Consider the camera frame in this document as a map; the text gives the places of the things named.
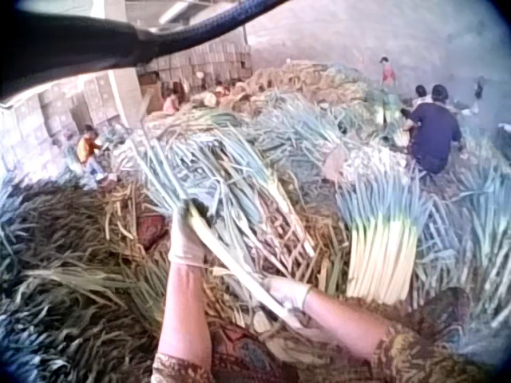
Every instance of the floral sleeve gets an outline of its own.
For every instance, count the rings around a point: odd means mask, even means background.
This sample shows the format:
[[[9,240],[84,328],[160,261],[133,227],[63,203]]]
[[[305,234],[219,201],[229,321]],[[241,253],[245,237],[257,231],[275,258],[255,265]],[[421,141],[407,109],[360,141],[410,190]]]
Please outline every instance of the floral sleeve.
[[[211,373],[178,357],[157,353],[151,383],[214,383]]]
[[[479,382],[489,378],[480,365],[456,357],[398,324],[387,330],[371,367],[374,374],[396,382]]]

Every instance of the orange shirt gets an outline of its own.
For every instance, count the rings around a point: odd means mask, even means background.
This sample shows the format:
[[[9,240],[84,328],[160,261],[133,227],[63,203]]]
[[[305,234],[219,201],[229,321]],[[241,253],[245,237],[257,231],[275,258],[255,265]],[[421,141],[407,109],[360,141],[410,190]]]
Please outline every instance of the orange shirt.
[[[77,155],[81,164],[85,164],[87,160],[94,155],[94,149],[101,149],[90,137],[83,136],[78,142]]]

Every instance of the concrete pillar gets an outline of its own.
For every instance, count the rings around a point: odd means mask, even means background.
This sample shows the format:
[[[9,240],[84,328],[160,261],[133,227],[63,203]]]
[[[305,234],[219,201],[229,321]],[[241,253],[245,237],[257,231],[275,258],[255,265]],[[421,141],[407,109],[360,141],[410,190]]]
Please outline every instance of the concrete pillar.
[[[127,21],[125,0],[94,0],[103,1],[105,18]],[[117,111],[122,122],[130,128],[141,126],[141,88],[138,84],[137,72],[134,68],[109,70]]]

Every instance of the white glove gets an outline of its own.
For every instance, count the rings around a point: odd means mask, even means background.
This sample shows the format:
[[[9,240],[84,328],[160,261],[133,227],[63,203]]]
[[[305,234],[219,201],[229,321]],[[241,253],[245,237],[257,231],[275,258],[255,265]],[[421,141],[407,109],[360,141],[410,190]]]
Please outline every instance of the white glove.
[[[303,310],[305,298],[312,288],[311,285],[283,277],[266,278],[263,281],[263,286],[284,307],[299,310]]]
[[[202,267],[205,256],[204,245],[188,224],[188,206],[189,202],[183,201],[174,211],[168,259],[171,263]]]

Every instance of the dark blue shirt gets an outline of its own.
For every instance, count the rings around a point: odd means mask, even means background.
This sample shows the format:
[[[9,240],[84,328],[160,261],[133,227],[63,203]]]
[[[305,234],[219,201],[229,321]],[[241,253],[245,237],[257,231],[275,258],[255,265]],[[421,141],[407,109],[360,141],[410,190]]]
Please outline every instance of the dark blue shirt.
[[[456,117],[441,105],[423,103],[415,108],[410,119],[418,126],[411,148],[414,158],[419,164],[427,158],[445,166],[449,159],[451,141],[459,142],[461,139]]]

